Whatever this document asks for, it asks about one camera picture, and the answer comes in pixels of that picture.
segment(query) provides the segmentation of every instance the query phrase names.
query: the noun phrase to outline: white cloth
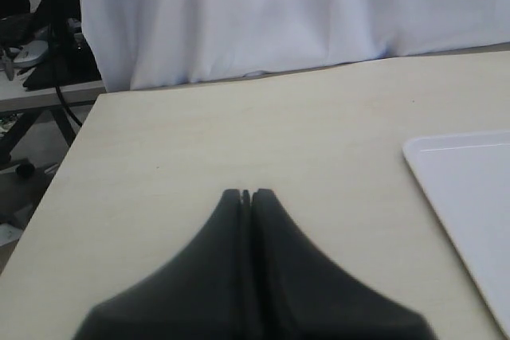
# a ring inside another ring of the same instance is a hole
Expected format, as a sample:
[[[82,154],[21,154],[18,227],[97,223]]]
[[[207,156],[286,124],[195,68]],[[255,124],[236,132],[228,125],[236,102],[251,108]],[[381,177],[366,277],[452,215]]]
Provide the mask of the white cloth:
[[[109,91],[510,41],[509,0],[81,0]]]

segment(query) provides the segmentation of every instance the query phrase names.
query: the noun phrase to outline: white tray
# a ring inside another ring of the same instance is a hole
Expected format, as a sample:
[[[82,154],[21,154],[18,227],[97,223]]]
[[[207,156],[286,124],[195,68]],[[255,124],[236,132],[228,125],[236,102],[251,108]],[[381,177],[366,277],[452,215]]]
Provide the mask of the white tray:
[[[412,139],[404,155],[510,337],[510,131]]]

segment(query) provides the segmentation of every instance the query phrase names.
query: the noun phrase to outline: wooden table surface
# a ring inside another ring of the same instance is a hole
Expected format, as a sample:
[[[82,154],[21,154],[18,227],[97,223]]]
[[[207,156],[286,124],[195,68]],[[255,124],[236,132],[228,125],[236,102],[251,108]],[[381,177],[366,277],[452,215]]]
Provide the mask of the wooden table surface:
[[[509,105],[508,52],[101,96],[0,277],[0,337],[70,339],[185,245],[224,189],[265,187],[441,340],[504,338],[402,144],[508,128]]]

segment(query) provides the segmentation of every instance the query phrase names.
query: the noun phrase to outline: white fabric backdrop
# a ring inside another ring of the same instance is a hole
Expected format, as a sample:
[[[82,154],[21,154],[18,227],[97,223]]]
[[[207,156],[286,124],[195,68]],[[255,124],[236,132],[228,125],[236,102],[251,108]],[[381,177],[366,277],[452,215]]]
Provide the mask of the white fabric backdrop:
[[[81,0],[109,91],[510,41],[510,0]]]

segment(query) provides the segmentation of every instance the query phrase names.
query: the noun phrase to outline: black cable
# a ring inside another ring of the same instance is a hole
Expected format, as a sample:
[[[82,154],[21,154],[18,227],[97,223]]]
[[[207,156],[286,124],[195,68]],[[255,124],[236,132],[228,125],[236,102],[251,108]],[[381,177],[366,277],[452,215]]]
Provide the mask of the black cable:
[[[55,92],[57,93],[57,97],[61,102],[62,107],[64,108],[65,112],[68,114],[68,116],[78,125],[81,127],[83,123],[80,121],[80,119],[77,118],[77,115],[73,113],[69,105],[67,104],[67,101],[65,101],[64,95],[62,94],[60,81],[58,80],[57,76],[57,66],[55,65],[55,55],[53,51],[53,31],[51,24],[48,25],[48,51],[49,51],[49,61],[51,66],[51,76],[53,78],[53,86],[55,87]]]

